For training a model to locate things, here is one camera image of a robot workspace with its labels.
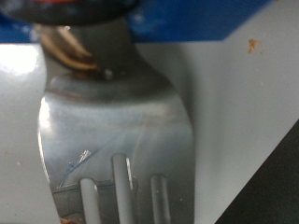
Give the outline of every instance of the food residue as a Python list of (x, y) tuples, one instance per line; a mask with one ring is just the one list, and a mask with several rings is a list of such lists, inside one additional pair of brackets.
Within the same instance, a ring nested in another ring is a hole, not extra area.
[(249, 48), (247, 49), (247, 52), (252, 53), (255, 50), (257, 43), (259, 43), (259, 41), (255, 40), (255, 39), (250, 39), (249, 40)]
[(60, 218), (60, 221), (62, 222), (62, 224), (78, 224), (76, 221), (66, 220), (64, 218)]

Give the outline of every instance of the gray surface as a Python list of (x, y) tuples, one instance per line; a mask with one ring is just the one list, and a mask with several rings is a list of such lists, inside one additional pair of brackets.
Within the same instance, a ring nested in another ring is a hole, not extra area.
[(192, 115), (196, 224), (215, 223), (299, 118), (298, 14), (274, 1), (224, 42), (139, 46)]
[(38, 152), (40, 54), (38, 45), (0, 45), (0, 223), (60, 223)]
[(151, 199), (155, 224), (171, 224), (167, 180), (162, 175), (150, 179)]
[(299, 223), (299, 121), (216, 224)]

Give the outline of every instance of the white surface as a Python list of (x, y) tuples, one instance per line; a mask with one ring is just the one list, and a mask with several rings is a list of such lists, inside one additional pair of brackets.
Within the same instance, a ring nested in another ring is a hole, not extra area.
[(93, 180), (89, 178), (81, 179), (80, 190), (86, 224), (101, 224), (98, 193)]
[(280, 0), (223, 42), (138, 46), (192, 116), (196, 224), (215, 223), (298, 120), (298, 36), (299, 1)]
[(60, 223), (38, 152), (40, 54), (38, 45), (0, 45), (0, 223)]
[(112, 158), (113, 178), (119, 210), (120, 224), (134, 224), (133, 190), (129, 159), (124, 154)]

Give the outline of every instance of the brown speck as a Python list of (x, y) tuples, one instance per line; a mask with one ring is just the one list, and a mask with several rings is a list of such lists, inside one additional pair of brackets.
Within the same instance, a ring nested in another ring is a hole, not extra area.
[(263, 47), (263, 42), (258, 41), (256, 39), (250, 39), (249, 40), (249, 48), (247, 49), (247, 52), (252, 53), (256, 49), (258, 44)]
[(60, 218), (62, 224), (78, 224), (76, 221), (73, 220), (66, 220), (64, 218)]
[(255, 40), (255, 39), (250, 39), (249, 40), (249, 48), (247, 49), (247, 52), (248, 53), (252, 53), (254, 50), (255, 50), (255, 48), (256, 48), (256, 44), (258, 43), (258, 41), (257, 40)]

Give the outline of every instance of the blue surface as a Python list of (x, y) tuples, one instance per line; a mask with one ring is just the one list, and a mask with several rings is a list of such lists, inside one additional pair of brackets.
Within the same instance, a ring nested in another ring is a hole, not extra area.
[[(141, 0), (128, 21), (135, 42), (223, 40), (273, 0)], [(26, 23), (0, 15), (0, 42), (30, 42)]]
[(0, 14), (0, 43), (29, 43), (31, 25)]

